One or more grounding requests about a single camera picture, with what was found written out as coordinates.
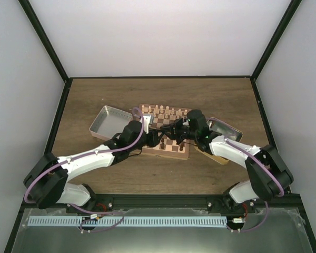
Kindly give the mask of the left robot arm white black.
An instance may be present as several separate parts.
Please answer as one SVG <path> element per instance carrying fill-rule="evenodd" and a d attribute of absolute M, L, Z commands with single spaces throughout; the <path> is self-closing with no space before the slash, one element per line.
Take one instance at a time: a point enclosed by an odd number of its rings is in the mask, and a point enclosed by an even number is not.
<path fill-rule="evenodd" d="M 47 153 L 23 181 L 26 187 L 24 201 L 36 204 L 39 209 L 63 203 L 82 212 L 93 212 L 97 199 L 92 188 L 70 181 L 92 170 L 116 165 L 144 146 L 155 147 L 160 142 L 160 136 L 159 131 L 150 128 L 146 120 L 130 121 L 122 132 L 92 150 L 62 157 Z"/>

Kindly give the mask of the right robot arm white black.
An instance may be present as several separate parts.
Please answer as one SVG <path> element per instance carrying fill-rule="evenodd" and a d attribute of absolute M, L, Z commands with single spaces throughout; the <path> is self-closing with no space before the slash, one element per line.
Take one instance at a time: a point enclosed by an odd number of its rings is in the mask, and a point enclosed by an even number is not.
<path fill-rule="evenodd" d="M 186 119 L 178 119 L 160 130 L 178 143 L 193 140 L 203 152 L 223 157 L 247 170 L 248 180 L 233 185 L 223 199 L 224 208 L 236 212 L 247 200 L 270 201 L 284 196 L 285 189 L 293 182 L 293 175 L 271 145 L 258 147 L 233 141 L 222 133 L 213 131 L 201 110 L 191 110 Z"/>

